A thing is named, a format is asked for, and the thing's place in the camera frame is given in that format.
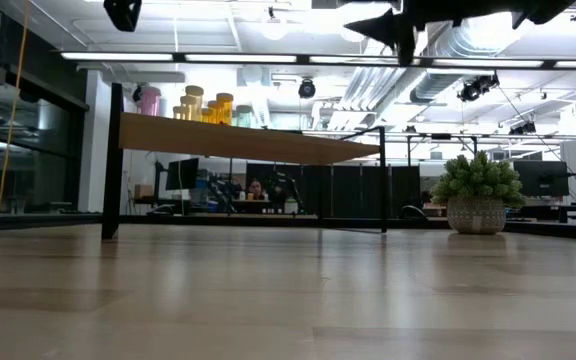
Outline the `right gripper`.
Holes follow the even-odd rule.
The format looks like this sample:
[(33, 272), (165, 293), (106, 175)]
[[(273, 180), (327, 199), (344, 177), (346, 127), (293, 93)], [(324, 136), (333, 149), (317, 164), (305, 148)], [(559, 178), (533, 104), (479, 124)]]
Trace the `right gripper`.
[(413, 26), (421, 29), (426, 23), (442, 21), (459, 26), (464, 19), (508, 12), (511, 27), (516, 30), (524, 20), (545, 24), (575, 3), (576, 0), (404, 0), (400, 16), (408, 23), (401, 22), (398, 30), (399, 15), (392, 9), (378, 17), (347, 23), (344, 28), (392, 50), (397, 46), (399, 64), (408, 66), (416, 48)]

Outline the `pink medicine bottle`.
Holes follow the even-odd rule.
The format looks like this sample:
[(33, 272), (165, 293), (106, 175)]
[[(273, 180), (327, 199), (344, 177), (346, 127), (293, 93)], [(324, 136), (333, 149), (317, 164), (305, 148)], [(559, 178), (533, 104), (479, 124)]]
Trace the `pink medicine bottle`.
[(158, 116), (161, 91), (157, 87), (144, 86), (141, 88), (139, 112), (142, 115)]

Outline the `black track spotlight cluster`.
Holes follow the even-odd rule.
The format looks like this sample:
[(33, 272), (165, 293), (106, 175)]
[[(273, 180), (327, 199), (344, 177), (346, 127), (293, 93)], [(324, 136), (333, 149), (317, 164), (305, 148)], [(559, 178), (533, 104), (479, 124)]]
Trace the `black track spotlight cluster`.
[(477, 76), (473, 80), (463, 84), (463, 88), (457, 93), (457, 98), (464, 103), (473, 102), (499, 84), (499, 78), (496, 73), (493, 75)]

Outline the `white globe ceiling lamp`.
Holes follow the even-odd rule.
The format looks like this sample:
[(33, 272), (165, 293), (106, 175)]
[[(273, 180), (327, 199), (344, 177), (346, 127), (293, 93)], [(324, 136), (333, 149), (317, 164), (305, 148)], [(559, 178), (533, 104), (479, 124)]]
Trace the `white globe ceiling lamp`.
[(269, 40), (281, 40), (287, 34), (287, 24), (279, 18), (271, 18), (263, 23), (261, 33)]

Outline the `black room divider panels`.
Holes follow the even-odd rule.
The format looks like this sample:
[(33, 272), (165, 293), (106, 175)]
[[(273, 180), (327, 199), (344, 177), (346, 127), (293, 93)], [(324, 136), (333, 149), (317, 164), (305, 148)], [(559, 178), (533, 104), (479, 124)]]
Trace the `black room divider panels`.
[(417, 166), (378, 165), (306, 166), (249, 163), (246, 186), (253, 179), (261, 182), (266, 210), (286, 214), (284, 203), (294, 198), (296, 215), (325, 218), (378, 219), (382, 203), (387, 216), (399, 219), (404, 205), (421, 206), (421, 177)]

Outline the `green plant in patterned pot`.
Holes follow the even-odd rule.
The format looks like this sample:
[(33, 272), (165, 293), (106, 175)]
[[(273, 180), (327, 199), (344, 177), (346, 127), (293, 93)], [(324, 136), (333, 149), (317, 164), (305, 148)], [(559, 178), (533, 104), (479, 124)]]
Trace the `green plant in patterned pot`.
[(449, 226), (460, 234), (494, 235), (506, 224), (506, 210), (525, 204), (519, 174), (509, 162), (478, 152), (447, 161), (431, 190), (432, 202), (446, 207)]

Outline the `black office chair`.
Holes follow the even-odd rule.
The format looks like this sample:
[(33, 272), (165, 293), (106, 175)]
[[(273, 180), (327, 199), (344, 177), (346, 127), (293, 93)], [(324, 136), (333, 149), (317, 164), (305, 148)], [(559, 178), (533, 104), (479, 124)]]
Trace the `black office chair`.
[(402, 220), (426, 220), (427, 217), (422, 209), (414, 205), (404, 205), (399, 211)]

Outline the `wide black computer monitor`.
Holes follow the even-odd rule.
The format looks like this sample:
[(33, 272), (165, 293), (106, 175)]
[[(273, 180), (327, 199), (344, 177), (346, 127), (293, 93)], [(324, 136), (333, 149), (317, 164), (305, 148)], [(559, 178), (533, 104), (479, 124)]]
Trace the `wide black computer monitor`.
[(513, 169), (522, 183), (520, 193), (526, 197), (563, 197), (569, 195), (568, 168), (561, 161), (521, 160)]

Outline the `silver ventilation duct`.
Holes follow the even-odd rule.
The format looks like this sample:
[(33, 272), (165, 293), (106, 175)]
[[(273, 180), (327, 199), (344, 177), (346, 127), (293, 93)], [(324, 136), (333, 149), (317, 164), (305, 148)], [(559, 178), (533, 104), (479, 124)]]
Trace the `silver ventilation duct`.
[[(502, 12), (464, 20), (459, 27), (451, 24), (424, 50), (425, 57), (496, 57), (506, 48), (527, 35), (535, 24), (524, 21), (512, 29), (512, 16)], [(430, 103), (460, 80), (463, 74), (427, 72), (410, 92), (413, 102)]]

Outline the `wooden shelf with black frame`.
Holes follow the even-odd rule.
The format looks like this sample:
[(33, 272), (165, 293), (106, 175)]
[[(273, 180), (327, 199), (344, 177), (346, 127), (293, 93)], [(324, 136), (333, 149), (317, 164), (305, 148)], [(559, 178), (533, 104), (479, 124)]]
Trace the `wooden shelf with black frame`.
[(124, 111), (123, 87), (111, 85), (109, 134), (101, 240), (114, 242), (120, 225), (123, 152), (154, 151), (223, 158), (286, 162), (324, 167), (355, 158), (379, 156), (380, 218), (385, 234), (389, 217), (389, 185), (385, 128), (377, 126), (338, 140), (297, 133), (172, 120)]

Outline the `black table edge rail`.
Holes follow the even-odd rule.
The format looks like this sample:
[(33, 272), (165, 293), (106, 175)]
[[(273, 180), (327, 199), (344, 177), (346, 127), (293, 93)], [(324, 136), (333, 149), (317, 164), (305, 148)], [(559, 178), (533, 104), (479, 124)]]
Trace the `black table edge rail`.
[[(71, 225), (100, 224), (100, 214), (68, 214), (68, 215), (1, 215), (0, 230), (24, 228), (57, 227)], [(379, 219), (359, 218), (309, 218), (305, 216), (292, 217), (287, 215), (256, 215), (228, 216), (224, 214), (208, 214), (206, 216), (146, 216), (121, 215), (119, 223), (131, 225), (175, 225), (175, 226), (241, 226), (241, 227), (295, 227), (295, 228), (327, 228), (327, 229), (379, 229), (385, 226), (388, 230), (447, 230), (448, 221), (442, 218), (429, 220), (389, 219), (385, 222)], [(576, 239), (576, 225), (552, 222), (517, 222), (509, 221), (504, 230), (509, 233), (549, 236)]]

